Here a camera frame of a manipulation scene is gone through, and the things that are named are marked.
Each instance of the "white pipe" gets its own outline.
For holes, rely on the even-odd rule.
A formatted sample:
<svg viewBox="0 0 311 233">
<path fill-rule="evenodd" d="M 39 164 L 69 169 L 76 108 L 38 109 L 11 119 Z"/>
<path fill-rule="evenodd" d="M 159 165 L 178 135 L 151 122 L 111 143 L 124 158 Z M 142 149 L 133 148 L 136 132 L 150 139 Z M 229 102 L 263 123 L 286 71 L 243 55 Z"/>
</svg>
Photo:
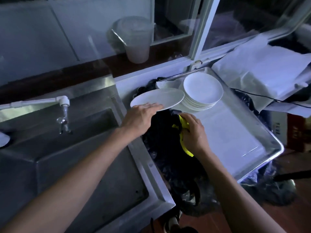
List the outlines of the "white pipe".
<svg viewBox="0 0 311 233">
<path fill-rule="evenodd" d="M 28 105 L 37 105 L 37 104 L 46 104 L 46 103 L 53 103 L 58 102 L 59 105 L 70 105 L 70 101 L 67 96 L 59 96 L 56 98 L 48 98 L 48 99 L 41 99 L 41 100 L 32 100 L 32 101 L 16 101 L 10 104 L 0 105 L 0 110 L 9 109 L 9 108 L 19 108 Z"/>
</svg>

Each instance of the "oval plate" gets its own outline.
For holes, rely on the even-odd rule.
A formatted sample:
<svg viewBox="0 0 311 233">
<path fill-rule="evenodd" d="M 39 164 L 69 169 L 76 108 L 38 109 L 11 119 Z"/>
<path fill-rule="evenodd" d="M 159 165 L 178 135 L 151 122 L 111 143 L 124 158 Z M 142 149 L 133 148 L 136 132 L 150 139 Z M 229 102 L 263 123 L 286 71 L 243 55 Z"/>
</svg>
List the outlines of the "oval plate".
<svg viewBox="0 0 311 233">
<path fill-rule="evenodd" d="M 130 106 L 133 107 L 134 105 L 143 105 L 148 102 L 150 104 L 159 103 L 162 104 L 164 108 L 158 111 L 162 111 L 177 105 L 183 100 L 184 97 L 184 92 L 176 88 L 156 89 L 135 97 L 131 101 Z"/>
</svg>

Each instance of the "plastic container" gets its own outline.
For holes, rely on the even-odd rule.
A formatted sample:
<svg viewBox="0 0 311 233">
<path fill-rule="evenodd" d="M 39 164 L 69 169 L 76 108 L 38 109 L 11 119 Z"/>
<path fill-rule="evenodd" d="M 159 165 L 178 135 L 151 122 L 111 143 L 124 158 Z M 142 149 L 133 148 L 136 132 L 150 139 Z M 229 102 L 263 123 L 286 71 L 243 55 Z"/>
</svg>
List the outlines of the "plastic container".
<svg viewBox="0 0 311 233">
<path fill-rule="evenodd" d="M 116 32 L 130 62 L 141 64 L 148 60 L 153 28 L 150 20 L 141 16 L 127 16 L 118 21 Z"/>
</svg>

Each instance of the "yellow cloth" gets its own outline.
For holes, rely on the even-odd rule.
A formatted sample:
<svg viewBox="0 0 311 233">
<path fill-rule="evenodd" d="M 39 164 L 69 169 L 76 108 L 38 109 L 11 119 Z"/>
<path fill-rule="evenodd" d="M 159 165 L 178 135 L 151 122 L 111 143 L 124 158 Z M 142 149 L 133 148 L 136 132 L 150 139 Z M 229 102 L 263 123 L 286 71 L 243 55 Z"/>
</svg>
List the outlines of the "yellow cloth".
<svg viewBox="0 0 311 233">
<path fill-rule="evenodd" d="M 181 123 L 181 127 L 182 128 L 186 128 L 186 129 L 190 129 L 189 123 L 183 117 L 181 117 L 180 115 L 178 115 L 178 116 L 179 116 L 179 120 L 180 120 L 180 123 Z M 176 124 L 174 124 L 172 127 L 179 129 L 179 127 Z M 180 141 L 181 147 L 184 150 L 184 152 L 187 155 L 189 155 L 190 157 L 193 157 L 193 154 L 189 150 L 187 150 L 187 148 L 185 147 L 183 134 L 179 133 L 179 137 L 180 137 L 179 141 Z"/>
</svg>

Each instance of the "left hand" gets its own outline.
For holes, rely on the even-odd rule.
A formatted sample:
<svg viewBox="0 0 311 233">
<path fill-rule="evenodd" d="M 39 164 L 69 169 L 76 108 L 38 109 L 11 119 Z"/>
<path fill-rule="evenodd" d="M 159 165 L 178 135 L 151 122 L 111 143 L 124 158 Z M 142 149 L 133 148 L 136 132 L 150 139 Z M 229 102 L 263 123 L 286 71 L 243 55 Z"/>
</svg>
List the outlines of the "left hand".
<svg viewBox="0 0 311 233">
<path fill-rule="evenodd" d="M 129 133 L 133 139 L 136 139 L 146 133 L 151 126 L 151 117 L 160 109 L 163 109 L 163 105 L 157 103 L 135 105 L 127 112 L 121 128 L 124 128 L 125 132 Z"/>
</svg>

